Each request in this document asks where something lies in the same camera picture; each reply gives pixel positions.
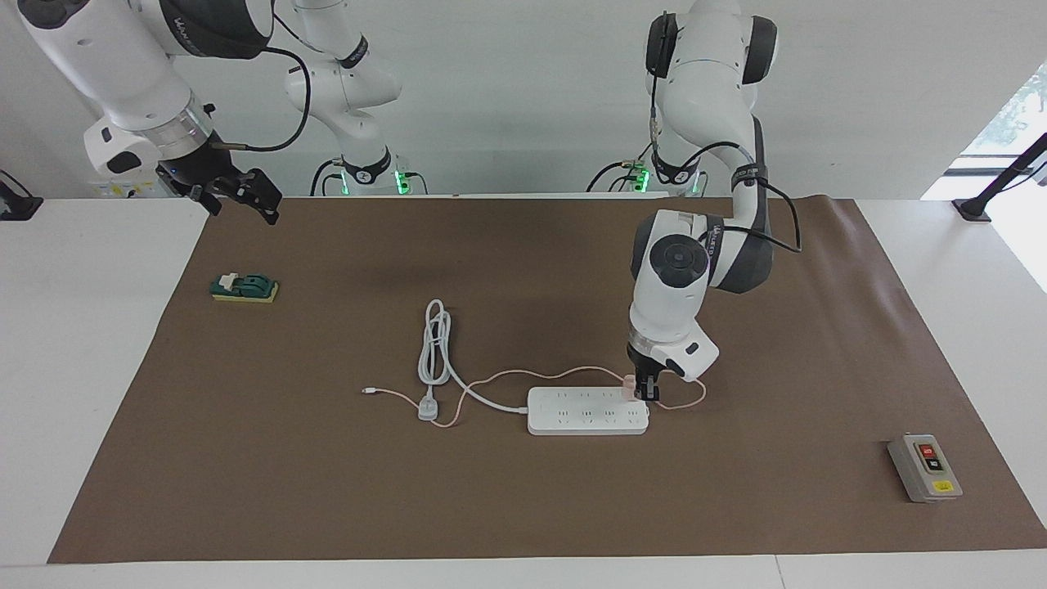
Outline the brown table mat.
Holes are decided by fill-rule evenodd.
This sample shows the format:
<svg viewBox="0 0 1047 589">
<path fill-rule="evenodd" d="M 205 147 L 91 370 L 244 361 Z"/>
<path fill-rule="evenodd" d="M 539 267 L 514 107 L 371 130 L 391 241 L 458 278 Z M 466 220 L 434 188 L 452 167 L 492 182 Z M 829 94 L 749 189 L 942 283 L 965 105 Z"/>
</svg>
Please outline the brown table mat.
<svg viewBox="0 0 1047 589">
<path fill-rule="evenodd" d="M 468 402 L 423 424 L 424 307 L 464 380 L 612 385 L 636 225 L 722 201 L 287 199 L 210 218 L 79 491 L 53 563 L 733 556 L 1047 547 L 1043 526 L 851 201 L 801 198 L 801 254 L 699 323 L 696 407 L 637 436 L 537 437 Z M 280 284 L 217 301 L 224 273 Z M 934 435 L 964 495 L 912 502 L 887 454 Z"/>
</svg>

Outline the black clamp mount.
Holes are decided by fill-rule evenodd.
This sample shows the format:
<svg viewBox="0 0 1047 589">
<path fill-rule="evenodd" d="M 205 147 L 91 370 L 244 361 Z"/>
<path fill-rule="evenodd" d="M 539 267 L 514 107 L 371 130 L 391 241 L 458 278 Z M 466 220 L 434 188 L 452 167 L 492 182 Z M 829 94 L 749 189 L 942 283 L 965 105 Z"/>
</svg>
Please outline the black clamp mount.
<svg viewBox="0 0 1047 589">
<path fill-rule="evenodd" d="M 0 220 L 27 221 L 41 208 L 44 198 L 34 195 L 12 173 L 0 169 Z"/>
</svg>

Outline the grey on-off switch box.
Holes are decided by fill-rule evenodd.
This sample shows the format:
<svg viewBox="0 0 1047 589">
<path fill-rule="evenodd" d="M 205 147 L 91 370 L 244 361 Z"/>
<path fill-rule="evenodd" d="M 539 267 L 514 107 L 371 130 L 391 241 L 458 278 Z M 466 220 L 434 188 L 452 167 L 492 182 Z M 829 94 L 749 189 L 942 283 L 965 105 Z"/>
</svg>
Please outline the grey on-off switch box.
<svg viewBox="0 0 1047 589">
<path fill-rule="evenodd" d="M 887 441 L 886 448 L 912 502 L 933 504 L 964 495 L 934 435 L 905 434 Z"/>
</svg>

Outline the green knife switch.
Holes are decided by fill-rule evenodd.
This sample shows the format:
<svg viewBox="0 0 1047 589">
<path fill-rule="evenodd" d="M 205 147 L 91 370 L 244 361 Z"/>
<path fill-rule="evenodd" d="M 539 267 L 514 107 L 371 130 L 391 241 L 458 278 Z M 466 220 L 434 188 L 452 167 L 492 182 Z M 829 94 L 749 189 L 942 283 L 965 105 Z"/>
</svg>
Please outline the green knife switch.
<svg viewBox="0 0 1047 589">
<path fill-rule="evenodd" d="M 280 284 L 262 273 L 224 273 L 209 284 L 209 294 L 217 301 L 269 304 L 276 299 Z"/>
</svg>

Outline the white wall outlet box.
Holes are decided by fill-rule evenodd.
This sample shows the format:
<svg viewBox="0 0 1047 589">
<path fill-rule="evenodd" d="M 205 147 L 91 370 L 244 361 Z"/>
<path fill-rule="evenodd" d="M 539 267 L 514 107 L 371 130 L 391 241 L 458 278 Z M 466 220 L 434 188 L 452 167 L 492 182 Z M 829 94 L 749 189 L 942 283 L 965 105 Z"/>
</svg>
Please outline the white wall outlet box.
<svg viewBox="0 0 1047 589">
<path fill-rule="evenodd" d="M 137 176 L 137 178 L 101 180 L 101 182 L 90 182 L 88 186 L 98 198 L 168 199 L 178 197 L 154 174 L 146 174 Z"/>
</svg>

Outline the white power strip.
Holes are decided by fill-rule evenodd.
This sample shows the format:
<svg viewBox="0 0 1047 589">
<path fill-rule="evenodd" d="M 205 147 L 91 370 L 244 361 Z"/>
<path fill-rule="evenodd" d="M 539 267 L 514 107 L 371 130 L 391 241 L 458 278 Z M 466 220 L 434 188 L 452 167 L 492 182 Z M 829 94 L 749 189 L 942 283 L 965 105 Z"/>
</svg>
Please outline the white power strip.
<svg viewBox="0 0 1047 589">
<path fill-rule="evenodd" d="M 640 435 L 649 426 L 646 403 L 620 387 L 535 387 L 528 391 L 527 427 L 535 436 Z"/>
</svg>

